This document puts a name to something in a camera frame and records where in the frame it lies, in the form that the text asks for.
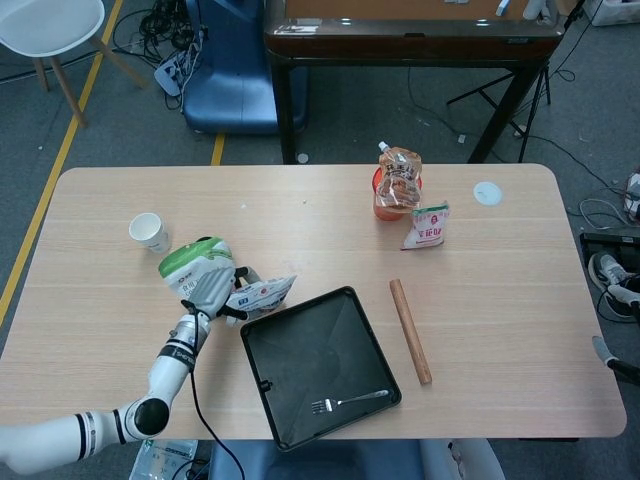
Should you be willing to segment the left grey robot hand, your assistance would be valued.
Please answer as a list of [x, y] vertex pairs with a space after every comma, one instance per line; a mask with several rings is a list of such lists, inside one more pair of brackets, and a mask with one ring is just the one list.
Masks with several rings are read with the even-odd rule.
[[239, 278], [244, 278], [249, 284], [261, 280], [250, 267], [214, 269], [199, 279], [189, 298], [183, 299], [181, 304], [191, 314], [198, 316], [203, 313], [209, 320], [225, 316], [246, 321], [249, 319], [247, 312], [226, 305]]

